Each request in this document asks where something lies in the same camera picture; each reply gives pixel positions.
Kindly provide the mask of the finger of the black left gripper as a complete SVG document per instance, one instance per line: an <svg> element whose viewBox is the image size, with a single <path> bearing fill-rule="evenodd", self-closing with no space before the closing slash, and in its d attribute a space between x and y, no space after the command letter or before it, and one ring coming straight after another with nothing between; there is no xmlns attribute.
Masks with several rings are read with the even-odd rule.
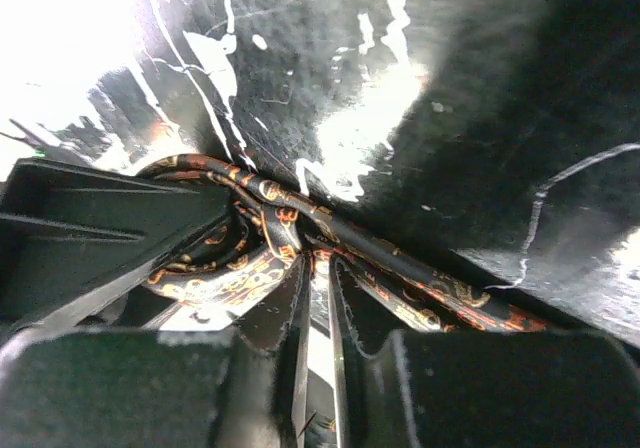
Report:
<svg viewBox="0 0 640 448"><path fill-rule="evenodd" d="M71 328L229 215L223 187L20 159L1 191L1 325Z"/></svg>

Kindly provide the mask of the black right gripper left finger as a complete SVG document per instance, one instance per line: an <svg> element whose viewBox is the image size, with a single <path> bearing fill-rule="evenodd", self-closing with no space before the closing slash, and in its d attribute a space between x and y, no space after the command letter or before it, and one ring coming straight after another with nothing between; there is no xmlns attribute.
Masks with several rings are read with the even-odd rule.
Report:
<svg viewBox="0 0 640 448"><path fill-rule="evenodd" d="M1 350L5 447L300 447L310 262L220 331L25 330Z"/></svg>

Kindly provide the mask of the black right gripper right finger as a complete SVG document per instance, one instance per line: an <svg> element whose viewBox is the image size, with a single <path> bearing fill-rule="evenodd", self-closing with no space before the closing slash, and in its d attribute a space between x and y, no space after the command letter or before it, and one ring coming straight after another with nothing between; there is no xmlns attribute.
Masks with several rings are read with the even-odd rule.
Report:
<svg viewBox="0 0 640 448"><path fill-rule="evenodd" d="M342 447L635 447L639 375L597 332L421 333L329 265Z"/></svg>

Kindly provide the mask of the black key pattern tie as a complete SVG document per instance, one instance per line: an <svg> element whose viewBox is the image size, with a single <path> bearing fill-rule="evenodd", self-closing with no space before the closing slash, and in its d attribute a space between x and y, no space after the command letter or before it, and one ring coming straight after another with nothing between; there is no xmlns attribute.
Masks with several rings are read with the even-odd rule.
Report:
<svg viewBox="0 0 640 448"><path fill-rule="evenodd" d="M485 289L417 261L273 180L215 158L169 156L138 175L154 181L217 185L233 196L238 237L225 222L143 284L183 306L245 305L273 291L303 256L310 257L322 278L328 278L329 262L338 257L345 260L357 289L418 331L470 327L519 333L552 326Z"/></svg>

